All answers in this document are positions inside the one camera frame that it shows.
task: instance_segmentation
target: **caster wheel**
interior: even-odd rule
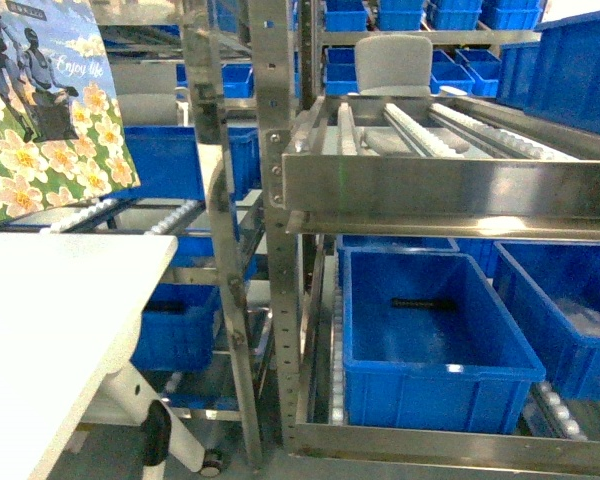
[[[204,463],[200,469],[200,475],[205,478],[217,477],[224,470],[224,460],[222,452],[218,450],[207,450],[204,456]]]

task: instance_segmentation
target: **stainless steel rack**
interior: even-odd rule
[[[544,430],[529,417],[515,435],[508,436],[355,427],[334,422],[333,415],[324,414],[333,377],[330,356],[334,330],[333,283],[329,282],[330,275],[322,272],[331,259],[325,256],[322,243],[312,249],[305,239],[358,233],[600,240],[600,136],[475,99],[351,96],[316,101],[316,65],[323,44],[353,45],[366,36],[387,34],[321,32],[317,4],[312,0],[299,3],[297,45],[305,111],[297,119],[290,100],[296,39],[287,23],[288,1],[252,0],[249,6],[285,447],[301,455],[401,462],[412,465],[415,473],[428,467],[453,468],[450,471],[455,473],[450,476],[456,478],[465,475],[463,469],[482,470],[490,478],[600,477],[600,436],[593,441],[593,437],[587,441],[560,438],[566,436],[565,431],[555,412],[543,403],[542,392],[533,396],[535,407],[527,413],[544,412],[540,415]],[[521,31],[416,34],[428,36],[437,45],[498,45],[539,38],[533,32]],[[424,127],[452,127],[451,122],[443,124],[440,117],[430,114],[431,105],[439,103],[578,160],[563,157],[540,161],[511,152],[503,142],[480,138],[466,128],[453,130],[464,133],[474,144],[491,148],[493,158],[447,158],[422,155],[422,151],[397,158],[360,155],[355,130],[350,124],[343,128],[337,121],[344,103],[351,108],[352,123],[358,127],[388,126],[384,116],[387,103],[398,105]],[[337,154],[324,155],[321,148],[329,129],[339,129],[347,145],[341,144]],[[349,155],[352,140],[355,154]],[[487,180],[499,171],[520,174],[511,177],[515,181],[510,190],[497,190],[497,182]],[[533,189],[535,194],[528,191],[534,179],[542,186]],[[434,199],[440,188],[446,192],[462,188],[464,196],[456,192],[449,198]],[[542,202],[548,199],[543,196],[549,195],[547,192],[564,194],[564,201]],[[427,201],[418,203],[418,195]],[[487,203],[485,198],[494,202]],[[447,208],[451,209],[449,214],[445,214]],[[312,254],[315,263],[307,261]],[[311,274],[303,274],[303,268]],[[569,404],[579,421],[583,415],[600,411],[600,404],[588,407]]]

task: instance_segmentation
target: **white table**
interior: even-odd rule
[[[142,422],[140,402],[158,397],[129,358],[176,247],[164,236],[0,233],[0,479],[46,478],[101,384]],[[199,470],[204,449],[171,417],[171,453]]]

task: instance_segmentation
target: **blue storage crate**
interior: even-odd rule
[[[253,97],[253,65],[231,63],[222,67],[222,84],[226,98]]]
[[[467,66],[474,62],[500,63],[500,59],[489,50],[482,48],[460,48],[456,50],[456,63]]]
[[[540,42],[502,45],[496,102],[513,108],[525,107],[539,51]]]
[[[384,31],[420,30],[422,9],[412,12],[393,12],[380,10],[378,12],[378,28]]]
[[[442,10],[469,11],[480,10],[482,0],[430,0]]]
[[[431,63],[454,63],[454,61],[444,50],[434,50]]]
[[[125,127],[125,140],[142,185],[110,195],[112,198],[178,198],[204,200],[202,174],[193,127]],[[253,128],[229,128],[235,180],[235,199],[248,193],[248,165],[259,163]]]
[[[342,285],[344,276],[344,252],[386,252],[386,253],[415,253],[415,252],[458,252],[458,244],[452,238],[436,237],[391,237],[338,235],[336,239],[338,253],[338,281]]]
[[[477,10],[443,10],[433,3],[429,3],[427,6],[427,18],[431,26],[437,30],[475,30],[479,16],[479,8]]]
[[[525,112],[600,133],[600,12],[543,23]]]
[[[431,93],[434,95],[440,93],[440,87],[447,85],[459,88],[467,93],[471,93],[474,84],[473,78],[467,70],[457,63],[434,63],[431,65]]]
[[[456,238],[460,253],[466,253],[478,262],[478,266],[487,276],[493,278],[498,264],[498,251],[495,240],[486,238]]]
[[[351,425],[513,431],[544,368],[473,259],[348,251],[344,267]]]
[[[356,63],[355,48],[351,47],[333,47],[326,50],[327,63],[344,63],[353,65]]]
[[[386,10],[388,12],[406,12],[414,10],[422,10],[424,0],[380,0],[379,11]]]
[[[325,92],[327,95],[347,95],[358,92],[355,65],[331,63],[325,65]]]
[[[564,398],[600,401],[600,245],[497,243],[493,285]]]
[[[484,0],[484,5],[504,10],[531,10],[540,7],[540,0]]]
[[[142,313],[131,362],[140,370],[197,372],[211,363],[217,287],[158,285]]]
[[[474,62],[467,66],[467,72],[476,82],[473,85],[473,95],[480,97],[495,97],[498,93],[500,78],[500,62]]]
[[[361,0],[327,0],[324,6],[327,32],[364,32],[367,10]]]
[[[493,30],[533,30],[541,14],[541,8],[503,10],[485,5],[480,20]]]

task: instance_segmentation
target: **chair backrest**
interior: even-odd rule
[[[424,37],[389,35],[360,40],[355,49],[362,95],[431,94],[433,45]]]

